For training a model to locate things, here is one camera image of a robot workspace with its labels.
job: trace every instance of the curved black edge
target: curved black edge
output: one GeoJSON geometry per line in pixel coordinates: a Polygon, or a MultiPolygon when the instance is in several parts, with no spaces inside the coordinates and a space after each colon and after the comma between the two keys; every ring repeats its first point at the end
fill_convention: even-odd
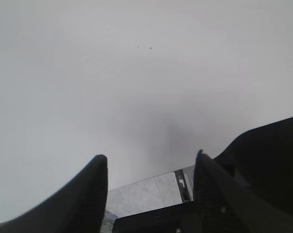
{"type": "MultiPolygon", "coordinates": [[[[293,233],[293,217],[277,209],[245,187],[240,187],[214,160],[206,154],[197,159],[198,170],[205,170],[213,177],[216,186],[233,208],[238,218],[251,233],[293,233]]],[[[216,223],[219,216],[212,216],[216,223]]]]}
{"type": "Polygon", "coordinates": [[[293,117],[241,134],[214,161],[238,169],[257,195],[293,216],[293,117]]]}
{"type": "Polygon", "coordinates": [[[107,158],[97,155],[54,195],[1,225],[0,233],[99,232],[107,187],[107,158]]]}

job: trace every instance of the black plastic part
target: black plastic part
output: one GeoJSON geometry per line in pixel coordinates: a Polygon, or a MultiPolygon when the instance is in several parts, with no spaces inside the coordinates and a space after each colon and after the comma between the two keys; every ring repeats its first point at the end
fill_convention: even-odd
{"type": "Polygon", "coordinates": [[[258,196],[293,216],[293,117],[243,133],[214,160],[237,168],[258,196]]]}
{"type": "Polygon", "coordinates": [[[0,233],[98,233],[107,198],[107,158],[98,155],[68,184],[0,233]]]}

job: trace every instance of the gray floor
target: gray floor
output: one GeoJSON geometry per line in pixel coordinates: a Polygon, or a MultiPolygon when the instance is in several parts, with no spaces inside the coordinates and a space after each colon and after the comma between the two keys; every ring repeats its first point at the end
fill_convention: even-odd
{"type": "Polygon", "coordinates": [[[124,217],[182,203],[174,172],[109,191],[106,210],[124,217]]]}

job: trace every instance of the gray tile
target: gray tile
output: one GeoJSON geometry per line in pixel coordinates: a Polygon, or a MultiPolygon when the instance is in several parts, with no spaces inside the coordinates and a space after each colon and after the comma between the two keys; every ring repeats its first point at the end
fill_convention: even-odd
{"type": "Polygon", "coordinates": [[[118,217],[164,208],[154,178],[109,191],[106,209],[118,217]]]}
{"type": "Polygon", "coordinates": [[[165,206],[182,203],[177,179],[174,172],[163,174],[154,178],[165,206]]]}

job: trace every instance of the white surface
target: white surface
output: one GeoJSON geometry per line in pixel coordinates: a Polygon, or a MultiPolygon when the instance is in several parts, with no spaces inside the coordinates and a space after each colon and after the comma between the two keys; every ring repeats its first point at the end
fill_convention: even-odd
{"type": "Polygon", "coordinates": [[[164,200],[154,178],[110,190],[106,205],[107,211],[118,217],[164,207],[164,200]]]}
{"type": "Polygon", "coordinates": [[[182,198],[174,172],[154,177],[158,191],[161,194],[165,207],[182,203],[182,198]]]}
{"type": "Polygon", "coordinates": [[[106,209],[125,217],[182,203],[176,175],[169,172],[110,190],[106,209]]]}
{"type": "Polygon", "coordinates": [[[112,189],[292,116],[293,0],[0,0],[0,222],[94,154],[112,189]]]}

